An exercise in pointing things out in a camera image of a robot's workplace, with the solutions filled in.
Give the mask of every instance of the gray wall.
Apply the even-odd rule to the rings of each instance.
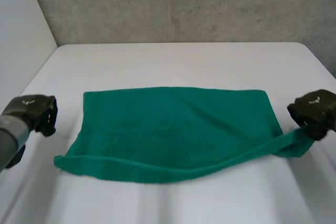
[[[297,41],[336,75],[336,0],[38,0],[59,46]]]

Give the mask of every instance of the white table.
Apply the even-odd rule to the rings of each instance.
[[[24,94],[55,95],[57,132],[32,134],[19,165],[0,174],[0,223],[335,223],[335,134],[303,158],[267,156],[168,185],[108,182],[61,172],[80,130],[85,91],[155,86],[263,89],[284,130],[287,105],[336,81],[297,43],[68,45]]]

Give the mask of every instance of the towel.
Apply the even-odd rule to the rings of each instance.
[[[300,157],[312,143],[303,129],[283,135],[261,90],[86,92],[81,131],[54,165],[99,179],[170,183],[269,154]]]

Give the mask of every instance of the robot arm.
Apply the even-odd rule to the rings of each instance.
[[[20,162],[31,131],[55,133],[55,97],[25,95],[13,98],[0,115],[0,172]]]

